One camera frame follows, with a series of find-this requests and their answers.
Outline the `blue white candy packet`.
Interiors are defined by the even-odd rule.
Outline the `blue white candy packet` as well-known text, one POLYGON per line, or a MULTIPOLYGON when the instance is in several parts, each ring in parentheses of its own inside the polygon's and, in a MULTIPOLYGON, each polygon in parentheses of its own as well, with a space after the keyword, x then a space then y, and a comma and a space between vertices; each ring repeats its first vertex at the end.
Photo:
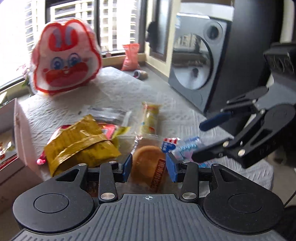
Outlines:
POLYGON ((166 154, 166 168, 193 162, 192 154, 205 147, 199 136, 188 138, 164 138, 161 151, 166 154))

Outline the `orange cake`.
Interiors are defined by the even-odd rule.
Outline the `orange cake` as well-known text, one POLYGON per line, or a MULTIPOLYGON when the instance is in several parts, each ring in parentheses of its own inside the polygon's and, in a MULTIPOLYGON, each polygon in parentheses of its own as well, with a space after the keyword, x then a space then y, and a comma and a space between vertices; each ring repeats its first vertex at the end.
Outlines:
POLYGON ((131 182, 141 190, 157 193, 167 177, 166 156, 156 135, 138 135, 132 154, 131 182))

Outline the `yellow snack packet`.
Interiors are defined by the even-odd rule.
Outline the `yellow snack packet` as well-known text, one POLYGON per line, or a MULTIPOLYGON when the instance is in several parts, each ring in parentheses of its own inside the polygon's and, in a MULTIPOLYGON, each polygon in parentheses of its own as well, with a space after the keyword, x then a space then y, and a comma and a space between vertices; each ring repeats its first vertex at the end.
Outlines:
POLYGON ((44 153, 52 177, 80 163, 93 168, 121 155, 90 114, 60 132, 44 153))

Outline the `clear snack bar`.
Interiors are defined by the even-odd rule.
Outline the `clear snack bar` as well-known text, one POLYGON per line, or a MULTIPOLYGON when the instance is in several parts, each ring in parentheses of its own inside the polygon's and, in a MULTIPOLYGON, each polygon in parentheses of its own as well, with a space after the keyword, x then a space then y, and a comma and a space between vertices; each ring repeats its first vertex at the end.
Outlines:
POLYGON ((90 114, 98 123, 127 126, 132 112, 116 108, 89 107, 86 114, 90 114))

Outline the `white quilted tablecloth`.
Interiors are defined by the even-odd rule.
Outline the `white quilted tablecloth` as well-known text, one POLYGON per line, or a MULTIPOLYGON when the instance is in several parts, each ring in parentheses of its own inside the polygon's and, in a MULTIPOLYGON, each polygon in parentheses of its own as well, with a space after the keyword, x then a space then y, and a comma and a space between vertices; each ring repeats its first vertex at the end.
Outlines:
POLYGON ((83 87, 56 95, 38 93, 22 100, 20 105, 29 121, 37 155, 43 152, 58 127, 81 120, 90 107, 130 111, 130 130, 118 139, 123 156, 129 154, 133 146, 160 147, 164 138, 199 137, 204 145, 210 145, 230 136, 219 127, 202 132, 199 124, 205 119, 203 115, 168 84, 157 82, 151 86, 112 67, 101 69, 98 77, 83 87), (145 102, 160 105, 157 134, 137 140, 145 102))

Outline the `yellow wrapped roll snack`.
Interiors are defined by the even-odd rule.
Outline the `yellow wrapped roll snack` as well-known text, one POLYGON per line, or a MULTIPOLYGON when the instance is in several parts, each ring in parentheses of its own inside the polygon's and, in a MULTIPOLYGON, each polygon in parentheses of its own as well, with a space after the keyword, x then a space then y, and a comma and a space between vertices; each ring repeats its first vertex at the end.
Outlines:
POLYGON ((142 102, 142 117, 139 127, 140 135, 156 135, 160 104, 142 102))

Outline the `patterned slipper on floor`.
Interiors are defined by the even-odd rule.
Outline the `patterned slipper on floor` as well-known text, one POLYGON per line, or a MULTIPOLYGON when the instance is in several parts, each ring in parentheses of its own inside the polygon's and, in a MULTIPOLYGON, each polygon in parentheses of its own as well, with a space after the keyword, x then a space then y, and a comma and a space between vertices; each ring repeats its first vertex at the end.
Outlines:
POLYGON ((133 72, 133 77, 139 80, 146 80, 148 78, 148 73, 144 70, 135 70, 133 72))

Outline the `black round-window appliance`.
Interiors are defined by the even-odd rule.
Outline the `black round-window appliance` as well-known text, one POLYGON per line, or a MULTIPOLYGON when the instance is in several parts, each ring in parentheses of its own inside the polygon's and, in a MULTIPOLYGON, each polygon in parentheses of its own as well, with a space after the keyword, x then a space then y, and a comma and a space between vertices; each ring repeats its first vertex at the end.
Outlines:
POLYGON ((231 21, 177 13, 169 85, 205 113, 225 55, 231 21))

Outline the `pink cardboard box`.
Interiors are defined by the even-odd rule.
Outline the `pink cardboard box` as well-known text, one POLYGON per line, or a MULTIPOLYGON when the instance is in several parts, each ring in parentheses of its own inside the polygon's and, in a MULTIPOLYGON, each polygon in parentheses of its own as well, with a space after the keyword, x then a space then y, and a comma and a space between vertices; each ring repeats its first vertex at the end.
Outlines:
POLYGON ((1 107, 1 213, 42 182, 29 122, 16 99, 1 107))

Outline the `orange chip bag on floor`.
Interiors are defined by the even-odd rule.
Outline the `orange chip bag on floor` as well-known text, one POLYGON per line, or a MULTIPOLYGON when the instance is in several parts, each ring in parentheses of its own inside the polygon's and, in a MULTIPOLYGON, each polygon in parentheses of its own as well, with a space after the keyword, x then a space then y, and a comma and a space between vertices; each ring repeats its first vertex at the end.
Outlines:
POLYGON ((123 45, 125 50, 125 59, 121 71, 133 71, 139 68, 138 51, 140 45, 138 43, 131 43, 123 45))

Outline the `red white bunny snack bag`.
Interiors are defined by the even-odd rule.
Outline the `red white bunny snack bag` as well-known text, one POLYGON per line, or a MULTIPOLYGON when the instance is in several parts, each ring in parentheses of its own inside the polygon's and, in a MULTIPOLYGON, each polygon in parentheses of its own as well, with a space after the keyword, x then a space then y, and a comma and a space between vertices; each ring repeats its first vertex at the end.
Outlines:
POLYGON ((102 68, 95 32, 78 18, 47 23, 33 48, 31 68, 35 89, 46 94, 87 84, 102 68))

